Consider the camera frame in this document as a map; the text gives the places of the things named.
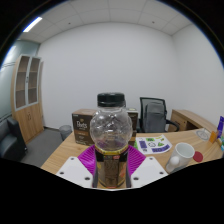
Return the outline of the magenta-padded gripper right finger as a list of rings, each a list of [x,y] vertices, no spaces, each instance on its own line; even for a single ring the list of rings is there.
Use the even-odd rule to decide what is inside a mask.
[[[167,176],[155,157],[146,157],[130,146],[127,155],[127,187],[140,188]]]

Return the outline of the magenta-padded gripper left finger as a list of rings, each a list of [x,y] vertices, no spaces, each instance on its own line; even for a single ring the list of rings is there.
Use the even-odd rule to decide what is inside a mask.
[[[95,146],[88,147],[78,157],[69,157],[56,175],[84,188],[96,188]]]

